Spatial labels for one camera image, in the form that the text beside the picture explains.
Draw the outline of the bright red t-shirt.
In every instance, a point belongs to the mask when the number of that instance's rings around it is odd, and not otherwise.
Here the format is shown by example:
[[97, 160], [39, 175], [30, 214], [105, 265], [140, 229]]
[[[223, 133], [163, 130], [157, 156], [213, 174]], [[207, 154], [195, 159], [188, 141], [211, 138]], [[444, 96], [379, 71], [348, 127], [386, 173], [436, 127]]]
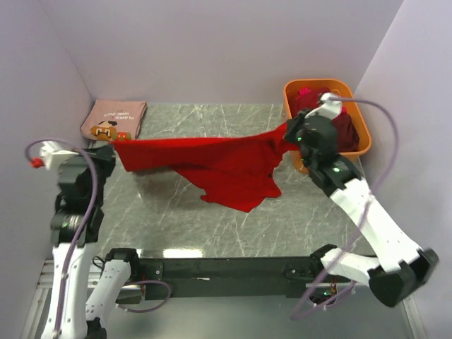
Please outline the bright red t-shirt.
[[281, 190], [273, 172], [295, 150], [284, 139], [287, 125], [245, 137], [199, 137], [114, 141], [128, 172], [168, 167], [204, 190], [201, 199], [250, 212]]

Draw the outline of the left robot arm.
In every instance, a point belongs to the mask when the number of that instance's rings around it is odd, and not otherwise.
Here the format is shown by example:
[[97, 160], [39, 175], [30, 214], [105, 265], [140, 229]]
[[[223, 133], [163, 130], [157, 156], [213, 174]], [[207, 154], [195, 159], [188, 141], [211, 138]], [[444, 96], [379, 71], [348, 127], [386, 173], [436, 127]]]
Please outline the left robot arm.
[[141, 275], [135, 249], [112, 249], [93, 291], [88, 278], [104, 217], [104, 185], [116, 165], [112, 147], [76, 152], [55, 141], [40, 149], [56, 170], [59, 194], [51, 221], [52, 295], [43, 338], [106, 338], [107, 320], [125, 284]]

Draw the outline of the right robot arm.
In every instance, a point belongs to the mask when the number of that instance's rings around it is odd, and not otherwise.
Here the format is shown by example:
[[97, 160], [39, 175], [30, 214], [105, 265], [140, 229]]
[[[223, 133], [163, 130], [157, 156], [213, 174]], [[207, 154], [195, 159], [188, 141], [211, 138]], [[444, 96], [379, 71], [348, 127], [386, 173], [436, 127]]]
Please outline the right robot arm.
[[375, 199], [355, 164], [337, 151], [337, 131], [329, 118], [299, 114], [286, 124], [284, 139], [299, 149], [313, 183], [347, 214], [374, 251], [360, 256], [325, 245], [310, 256], [312, 278], [320, 283], [340, 276], [368, 286], [383, 305], [396, 306], [428, 281], [438, 255], [411, 240]]

